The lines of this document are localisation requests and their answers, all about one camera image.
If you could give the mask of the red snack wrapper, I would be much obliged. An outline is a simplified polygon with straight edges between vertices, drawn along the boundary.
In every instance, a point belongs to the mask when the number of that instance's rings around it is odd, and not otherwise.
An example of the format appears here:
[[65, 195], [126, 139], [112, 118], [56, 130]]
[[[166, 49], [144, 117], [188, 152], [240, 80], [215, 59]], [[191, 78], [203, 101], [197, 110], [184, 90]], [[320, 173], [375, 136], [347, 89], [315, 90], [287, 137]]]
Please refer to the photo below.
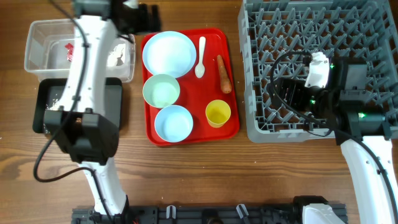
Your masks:
[[73, 59], [74, 46], [73, 44], [68, 43], [65, 45], [65, 48], [67, 49], [67, 60], [71, 62]]

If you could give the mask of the orange carrot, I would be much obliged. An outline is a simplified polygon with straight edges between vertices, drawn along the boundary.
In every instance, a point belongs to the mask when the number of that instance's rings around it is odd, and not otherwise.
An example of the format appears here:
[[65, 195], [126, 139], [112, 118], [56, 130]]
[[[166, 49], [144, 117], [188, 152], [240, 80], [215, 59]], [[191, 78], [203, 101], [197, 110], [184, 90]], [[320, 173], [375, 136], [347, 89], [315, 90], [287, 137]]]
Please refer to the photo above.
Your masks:
[[226, 71], [223, 59], [221, 55], [217, 56], [218, 63], [218, 71], [220, 75], [220, 88], [223, 93], [231, 93], [232, 92], [232, 84], [229, 79], [228, 73]]

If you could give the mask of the light blue plate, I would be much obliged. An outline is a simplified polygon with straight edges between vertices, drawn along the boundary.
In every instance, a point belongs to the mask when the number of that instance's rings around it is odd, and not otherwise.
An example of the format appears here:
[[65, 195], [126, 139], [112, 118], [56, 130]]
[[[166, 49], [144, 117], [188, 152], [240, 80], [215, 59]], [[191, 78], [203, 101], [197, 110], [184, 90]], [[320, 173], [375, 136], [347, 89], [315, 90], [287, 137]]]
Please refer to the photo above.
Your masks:
[[192, 40], [176, 31], [154, 35], [142, 51], [144, 66], [152, 75], [180, 78], [193, 68], [196, 59], [197, 51]]

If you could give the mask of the mint green bowl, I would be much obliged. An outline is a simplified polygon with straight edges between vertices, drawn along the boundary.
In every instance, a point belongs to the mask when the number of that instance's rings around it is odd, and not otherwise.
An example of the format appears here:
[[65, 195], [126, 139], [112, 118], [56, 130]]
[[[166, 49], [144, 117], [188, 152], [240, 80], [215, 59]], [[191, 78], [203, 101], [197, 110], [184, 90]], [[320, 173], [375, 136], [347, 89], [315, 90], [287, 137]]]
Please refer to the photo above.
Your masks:
[[165, 108], [174, 104], [180, 96], [180, 85], [176, 78], [166, 74], [153, 75], [144, 84], [143, 97], [154, 108]]

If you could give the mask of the white plastic spoon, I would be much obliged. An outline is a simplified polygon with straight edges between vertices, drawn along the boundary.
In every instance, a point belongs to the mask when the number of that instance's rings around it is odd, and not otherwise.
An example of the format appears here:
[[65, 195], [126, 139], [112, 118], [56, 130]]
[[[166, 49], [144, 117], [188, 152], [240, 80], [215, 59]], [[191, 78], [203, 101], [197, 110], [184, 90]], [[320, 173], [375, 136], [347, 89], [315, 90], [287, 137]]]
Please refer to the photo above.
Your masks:
[[197, 78], [202, 78], [205, 73], [205, 66], [203, 64], [205, 45], [206, 45], [206, 38], [204, 36], [202, 36], [199, 38], [198, 64], [195, 67], [195, 75]]

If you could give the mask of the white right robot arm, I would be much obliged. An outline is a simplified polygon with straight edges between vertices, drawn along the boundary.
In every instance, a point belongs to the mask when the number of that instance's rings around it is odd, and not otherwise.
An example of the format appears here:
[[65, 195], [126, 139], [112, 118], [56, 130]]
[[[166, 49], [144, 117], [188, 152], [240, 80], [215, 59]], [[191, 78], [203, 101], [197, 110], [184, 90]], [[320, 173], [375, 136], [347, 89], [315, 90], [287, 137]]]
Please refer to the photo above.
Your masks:
[[274, 78], [280, 62], [295, 54], [287, 52], [271, 66], [272, 104], [335, 134], [351, 173], [362, 223], [397, 223], [392, 131], [383, 108], [366, 103], [366, 61], [299, 51], [308, 70], [306, 80]]

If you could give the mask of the white tissue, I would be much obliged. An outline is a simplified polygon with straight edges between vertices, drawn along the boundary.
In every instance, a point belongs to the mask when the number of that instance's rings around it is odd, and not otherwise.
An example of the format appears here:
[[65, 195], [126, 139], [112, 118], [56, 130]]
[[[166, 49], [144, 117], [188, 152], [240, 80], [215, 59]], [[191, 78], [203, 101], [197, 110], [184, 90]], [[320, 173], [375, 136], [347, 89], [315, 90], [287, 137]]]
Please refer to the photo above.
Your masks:
[[126, 59], [125, 49], [126, 44], [116, 45], [108, 55], [107, 67], [116, 67], [124, 64]]

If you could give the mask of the yellow plastic cup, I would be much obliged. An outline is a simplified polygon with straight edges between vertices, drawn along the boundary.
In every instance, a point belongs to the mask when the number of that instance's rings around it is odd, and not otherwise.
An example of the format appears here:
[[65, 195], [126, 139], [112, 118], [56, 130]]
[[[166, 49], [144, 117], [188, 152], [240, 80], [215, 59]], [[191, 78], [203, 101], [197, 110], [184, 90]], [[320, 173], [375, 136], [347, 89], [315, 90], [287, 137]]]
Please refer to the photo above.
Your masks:
[[211, 127], [220, 128], [230, 119], [231, 108], [223, 100], [213, 100], [206, 106], [205, 115]]

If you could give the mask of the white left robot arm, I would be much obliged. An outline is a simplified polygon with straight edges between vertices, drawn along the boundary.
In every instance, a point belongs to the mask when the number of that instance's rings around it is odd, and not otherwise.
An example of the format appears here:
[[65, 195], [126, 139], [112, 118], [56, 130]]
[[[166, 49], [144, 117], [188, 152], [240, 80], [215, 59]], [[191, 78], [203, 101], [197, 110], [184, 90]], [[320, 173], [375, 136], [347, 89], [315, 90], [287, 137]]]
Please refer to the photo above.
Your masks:
[[[159, 8], [131, 1], [74, 1], [73, 14], [69, 14], [55, 1], [51, 3], [74, 25], [75, 45], [62, 96], [55, 109], [43, 115], [51, 136], [36, 159], [33, 176], [47, 183], [82, 170], [95, 206], [86, 211], [87, 217], [73, 217], [72, 222], [135, 223], [114, 161], [119, 127], [105, 117], [106, 64], [114, 40], [161, 30]], [[78, 167], [43, 179], [39, 177], [39, 164], [52, 142]]]

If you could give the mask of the light blue bowl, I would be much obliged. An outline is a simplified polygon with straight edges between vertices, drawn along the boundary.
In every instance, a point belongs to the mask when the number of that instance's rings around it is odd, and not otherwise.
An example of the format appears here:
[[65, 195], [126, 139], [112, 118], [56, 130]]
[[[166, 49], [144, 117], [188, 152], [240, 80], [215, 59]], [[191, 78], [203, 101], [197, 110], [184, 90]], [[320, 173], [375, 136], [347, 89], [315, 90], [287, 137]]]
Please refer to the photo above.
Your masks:
[[193, 117], [184, 107], [171, 105], [161, 109], [154, 121], [157, 135], [166, 142], [186, 139], [193, 130]]

